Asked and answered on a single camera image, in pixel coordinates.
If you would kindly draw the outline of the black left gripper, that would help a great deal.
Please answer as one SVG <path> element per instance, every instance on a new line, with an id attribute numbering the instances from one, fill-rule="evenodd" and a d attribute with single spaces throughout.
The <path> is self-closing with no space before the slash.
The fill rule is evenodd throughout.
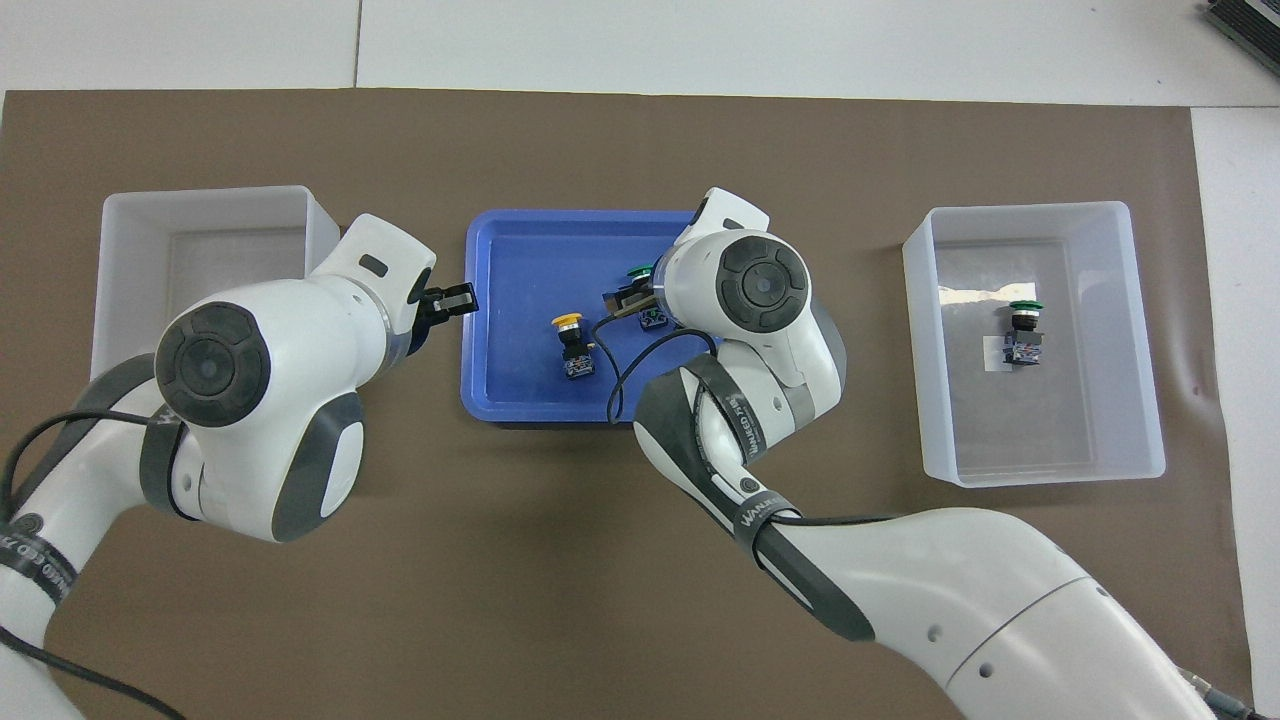
<path id="1" fill-rule="evenodd" d="M 439 302 L 445 299 L 445 310 Z M 472 283 L 458 283 L 448 288 L 425 288 L 415 318 L 416 329 L 429 329 L 447 322 L 447 318 L 466 316 L 479 310 Z"/>

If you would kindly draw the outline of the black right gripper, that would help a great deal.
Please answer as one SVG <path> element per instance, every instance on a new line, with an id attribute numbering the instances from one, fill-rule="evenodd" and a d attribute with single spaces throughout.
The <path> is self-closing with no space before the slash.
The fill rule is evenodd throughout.
<path id="1" fill-rule="evenodd" d="M 614 319 L 643 313 L 655 306 L 655 296 L 652 284 L 626 284 L 602 295 L 605 307 L 605 316 Z"/>

